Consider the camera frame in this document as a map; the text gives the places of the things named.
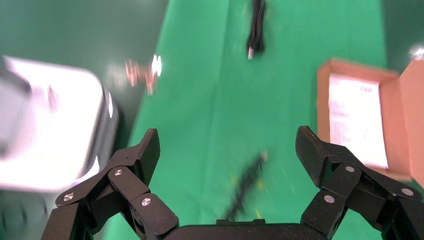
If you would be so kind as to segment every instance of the cardboard box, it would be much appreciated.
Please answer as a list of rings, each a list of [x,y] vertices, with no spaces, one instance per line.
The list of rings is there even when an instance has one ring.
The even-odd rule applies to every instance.
[[[341,83],[347,87],[340,88]],[[401,181],[414,178],[424,186],[424,61],[412,61],[399,75],[331,59],[317,72],[316,104],[320,139],[335,144],[346,140],[354,150],[346,147],[371,169]],[[381,140],[377,141],[379,131]],[[354,137],[344,135],[346,132]],[[368,159],[384,155],[386,164]]]

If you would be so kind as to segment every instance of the black cable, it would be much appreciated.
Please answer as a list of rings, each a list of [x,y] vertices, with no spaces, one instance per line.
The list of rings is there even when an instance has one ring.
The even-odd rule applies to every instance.
[[[243,200],[258,179],[259,174],[262,171],[262,165],[267,161],[268,154],[262,153],[254,162],[251,164],[241,176],[240,183],[235,192],[234,202],[225,214],[225,219],[234,221],[238,211],[243,210]]]
[[[265,0],[252,0],[252,22],[249,39],[247,40],[248,58],[252,59],[254,53],[261,53],[265,50],[264,44],[264,15],[267,3]]]

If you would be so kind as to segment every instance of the green backdrop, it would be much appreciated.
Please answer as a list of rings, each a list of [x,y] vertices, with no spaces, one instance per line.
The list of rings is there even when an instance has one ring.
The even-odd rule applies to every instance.
[[[385,67],[379,0],[268,0],[266,50],[247,59],[250,0],[172,0],[156,52],[162,75],[144,97],[129,145],[157,128],[150,188],[180,225],[214,224],[237,176],[267,150],[261,184],[239,221],[298,223],[318,189],[295,154],[301,125],[316,129],[316,70],[330,57]],[[349,211],[334,239],[378,239]],[[104,239],[137,239],[120,215]]]

